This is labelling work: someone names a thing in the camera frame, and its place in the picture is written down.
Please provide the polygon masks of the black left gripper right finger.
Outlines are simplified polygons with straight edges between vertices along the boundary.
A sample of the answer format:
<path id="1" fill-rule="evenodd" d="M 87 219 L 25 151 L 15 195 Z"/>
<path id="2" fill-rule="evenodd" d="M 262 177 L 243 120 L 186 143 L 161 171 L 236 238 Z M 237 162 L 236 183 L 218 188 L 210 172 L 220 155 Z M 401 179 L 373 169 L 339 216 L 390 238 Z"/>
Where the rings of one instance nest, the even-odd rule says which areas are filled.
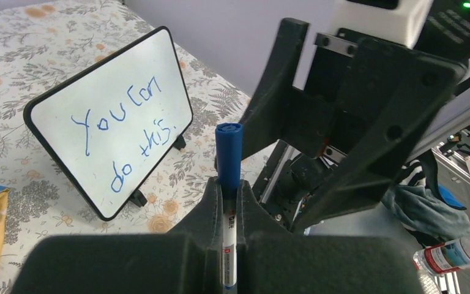
<path id="1" fill-rule="evenodd" d="M 408 251 L 378 236 L 290 233 L 257 203 L 243 180 L 237 193 L 238 293 L 422 293 Z"/>

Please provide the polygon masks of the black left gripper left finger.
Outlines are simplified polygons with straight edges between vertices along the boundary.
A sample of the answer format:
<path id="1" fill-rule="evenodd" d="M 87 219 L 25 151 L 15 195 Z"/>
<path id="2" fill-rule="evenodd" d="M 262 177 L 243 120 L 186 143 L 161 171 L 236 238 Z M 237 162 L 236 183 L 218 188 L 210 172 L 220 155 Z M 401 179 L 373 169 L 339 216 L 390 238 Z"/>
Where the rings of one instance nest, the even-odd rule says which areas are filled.
<path id="1" fill-rule="evenodd" d="M 52 236 L 28 255 L 12 293 L 221 293 L 222 196 L 201 201 L 169 232 Z"/>

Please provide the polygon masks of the white whiteboard black frame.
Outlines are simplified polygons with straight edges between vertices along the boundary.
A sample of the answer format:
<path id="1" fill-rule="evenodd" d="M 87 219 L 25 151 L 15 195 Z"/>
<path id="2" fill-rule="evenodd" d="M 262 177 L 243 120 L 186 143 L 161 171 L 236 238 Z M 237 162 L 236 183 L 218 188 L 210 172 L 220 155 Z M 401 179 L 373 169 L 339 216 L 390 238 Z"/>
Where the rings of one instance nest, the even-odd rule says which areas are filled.
<path id="1" fill-rule="evenodd" d="M 193 121 L 170 30 L 32 99 L 23 119 L 98 217 L 114 219 Z"/>

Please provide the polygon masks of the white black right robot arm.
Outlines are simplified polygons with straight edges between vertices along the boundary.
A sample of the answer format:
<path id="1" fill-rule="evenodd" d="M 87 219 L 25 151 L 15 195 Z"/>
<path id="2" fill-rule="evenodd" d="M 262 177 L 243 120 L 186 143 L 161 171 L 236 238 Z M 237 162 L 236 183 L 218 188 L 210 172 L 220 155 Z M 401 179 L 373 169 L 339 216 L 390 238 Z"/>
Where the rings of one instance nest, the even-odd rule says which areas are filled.
<path id="1" fill-rule="evenodd" d="M 328 217 L 376 206 L 465 76 L 463 1 L 337 1 L 303 89 L 293 86 L 308 23 L 284 18 L 241 118 L 243 158 L 281 140 L 333 170 L 300 168 L 305 206 L 288 225 L 251 232 L 243 210 L 239 293 L 422 293 L 410 256 L 388 239 L 304 236 Z"/>

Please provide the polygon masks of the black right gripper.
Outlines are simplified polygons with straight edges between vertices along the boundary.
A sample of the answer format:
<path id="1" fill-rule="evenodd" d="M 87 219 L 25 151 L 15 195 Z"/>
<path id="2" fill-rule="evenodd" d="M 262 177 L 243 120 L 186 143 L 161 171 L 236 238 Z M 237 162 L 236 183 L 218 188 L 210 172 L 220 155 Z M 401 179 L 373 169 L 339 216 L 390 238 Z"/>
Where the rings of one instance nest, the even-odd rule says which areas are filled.
<path id="1" fill-rule="evenodd" d="M 242 158 L 282 137 L 286 97 L 293 88 L 309 23 L 280 21 L 266 67 L 239 123 Z M 300 95 L 307 105 L 287 142 L 299 211 L 285 224 L 300 233 L 321 220 L 375 207 L 394 183 L 440 108 L 465 75 L 463 62 L 348 29 L 319 33 Z"/>

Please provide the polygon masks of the blue capped whiteboard marker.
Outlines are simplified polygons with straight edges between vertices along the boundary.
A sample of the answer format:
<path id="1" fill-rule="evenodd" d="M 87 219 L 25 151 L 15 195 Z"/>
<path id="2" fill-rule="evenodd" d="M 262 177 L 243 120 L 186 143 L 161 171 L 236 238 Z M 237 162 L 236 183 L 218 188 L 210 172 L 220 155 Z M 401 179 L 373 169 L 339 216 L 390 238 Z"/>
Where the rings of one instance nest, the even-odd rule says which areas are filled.
<path id="1" fill-rule="evenodd" d="M 237 190 L 241 180 L 243 126 L 226 122 L 215 128 L 218 181 L 222 209 L 222 284 L 231 290 L 237 282 Z"/>

